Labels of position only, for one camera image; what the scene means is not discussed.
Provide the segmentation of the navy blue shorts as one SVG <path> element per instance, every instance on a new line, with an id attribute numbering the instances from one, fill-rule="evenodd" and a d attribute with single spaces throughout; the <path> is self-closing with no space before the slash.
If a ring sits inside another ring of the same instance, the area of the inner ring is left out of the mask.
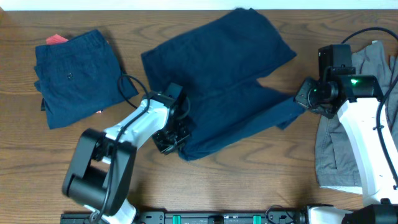
<path id="1" fill-rule="evenodd" d="M 235 9 L 141 55 L 154 91 L 180 85 L 190 100 L 190 137 L 179 156 L 209 156 L 270 127 L 285 129 L 303 109 L 259 83 L 295 57 L 271 22 L 253 9 Z"/>

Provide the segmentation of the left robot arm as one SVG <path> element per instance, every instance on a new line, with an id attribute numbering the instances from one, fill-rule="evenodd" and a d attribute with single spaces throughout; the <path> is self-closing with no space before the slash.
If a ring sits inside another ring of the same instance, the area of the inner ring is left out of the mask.
<path id="1" fill-rule="evenodd" d="M 191 103 L 184 93 L 152 92 L 118 124 L 84 131 L 70 162 L 62 192 L 91 210 L 89 223 L 133 223 L 127 196 L 136 153 L 153 139 L 162 154 L 180 150 L 189 138 L 183 120 Z"/>

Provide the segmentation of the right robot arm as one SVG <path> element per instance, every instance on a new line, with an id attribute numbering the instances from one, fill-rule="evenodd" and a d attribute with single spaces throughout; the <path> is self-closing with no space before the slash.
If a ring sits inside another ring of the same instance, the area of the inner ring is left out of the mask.
<path id="1" fill-rule="evenodd" d="M 363 207 L 356 211 L 310 206 L 304 223 L 397 223 L 397 149 L 376 77 L 333 75 L 306 78 L 294 101 L 327 118 L 337 116 L 351 144 L 362 183 Z"/>

